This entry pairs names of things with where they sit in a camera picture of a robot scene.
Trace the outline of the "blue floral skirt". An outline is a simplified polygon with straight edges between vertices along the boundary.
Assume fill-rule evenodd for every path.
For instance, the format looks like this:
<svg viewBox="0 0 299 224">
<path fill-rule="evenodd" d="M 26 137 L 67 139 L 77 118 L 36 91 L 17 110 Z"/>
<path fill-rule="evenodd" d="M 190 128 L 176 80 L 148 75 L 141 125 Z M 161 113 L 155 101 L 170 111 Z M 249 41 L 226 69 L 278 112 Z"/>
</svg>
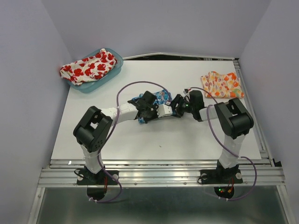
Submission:
<svg viewBox="0 0 299 224">
<path fill-rule="evenodd" d="M 152 105 L 160 105 L 166 104 L 170 106 L 172 101 L 172 95 L 170 92 L 166 90 L 161 90 L 158 92 L 151 93 L 149 91 L 145 91 L 144 94 L 139 94 L 138 97 L 134 97 L 129 100 L 129 103 L 133 103 L 137 108 L 140 107 L 150 107 Z"/>
</svg>

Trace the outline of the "red poppy white skirt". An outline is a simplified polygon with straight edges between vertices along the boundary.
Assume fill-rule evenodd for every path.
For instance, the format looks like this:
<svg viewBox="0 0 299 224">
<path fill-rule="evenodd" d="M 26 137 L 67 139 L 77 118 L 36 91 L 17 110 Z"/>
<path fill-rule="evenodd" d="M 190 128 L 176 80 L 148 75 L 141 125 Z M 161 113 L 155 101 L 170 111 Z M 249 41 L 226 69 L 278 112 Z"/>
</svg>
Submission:
<svg viewBox="0 0 299 224">
<path fill-rule="evenodd" d="M 60 70 L 60 77 L 80 86 L 84 83 L 102 79 L 118 63 L 115 55 L 106 49 L 101 49 L 93 56 L 66 64 Z"/>
</svg>

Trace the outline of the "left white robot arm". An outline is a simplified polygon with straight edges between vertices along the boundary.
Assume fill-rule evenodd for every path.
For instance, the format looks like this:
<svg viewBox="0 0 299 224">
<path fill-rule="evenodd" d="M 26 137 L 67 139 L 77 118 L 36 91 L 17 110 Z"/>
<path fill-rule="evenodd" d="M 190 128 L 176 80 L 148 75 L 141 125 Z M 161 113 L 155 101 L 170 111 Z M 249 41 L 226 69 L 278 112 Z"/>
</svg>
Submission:
<svg viewBox="0 0 299 224">
<path fill-rule="evenodd" d="M 77 175 L 94 184 L 101 183 L 106 177 L 103 171 L 105 166 L 101 159 L 101 150 L 111 137 L 116 125 L 135 119 L 143 119 L 144 122 L 157 119 L 158 110 L 162 107 L 157 97 L 149 91 L 139 98 L 131 99 L 114 108 L 89 107 L 73 131 L 85 157 L 84 169 L 78 171 Z"/>
</svg>

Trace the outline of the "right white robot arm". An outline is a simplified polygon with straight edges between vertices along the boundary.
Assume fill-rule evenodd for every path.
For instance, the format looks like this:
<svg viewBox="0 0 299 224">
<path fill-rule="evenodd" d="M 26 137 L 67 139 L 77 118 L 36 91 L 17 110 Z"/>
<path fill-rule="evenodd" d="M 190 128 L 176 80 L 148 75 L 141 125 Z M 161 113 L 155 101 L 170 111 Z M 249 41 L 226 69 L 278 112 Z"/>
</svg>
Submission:
<svg viewBox="0 0 299 224">
<path fill-rule="evenodd" d="M 224 132 L 224 142 L 217 138 L 212 128 L 210 129 L 216 141 L 222 146 L 222 153 L 217 160 L 216 169 L 204 173 L 207 179 L 215 177 L 220 182 L 235 177 L 238 173 L 238 158 L 242 142 L 254 126 L 252 116 L 240 99 L 233 98 L 226 103 L 205 106 L 201 91 L 191 91 L 188 97 L 178 94 L 170 103 L 170 107 L 177 117 L 190 113 L 198 122 L 208 121 L 209 126 L 212 125 L 212 119 L 218 119 Z"/>
</svg>

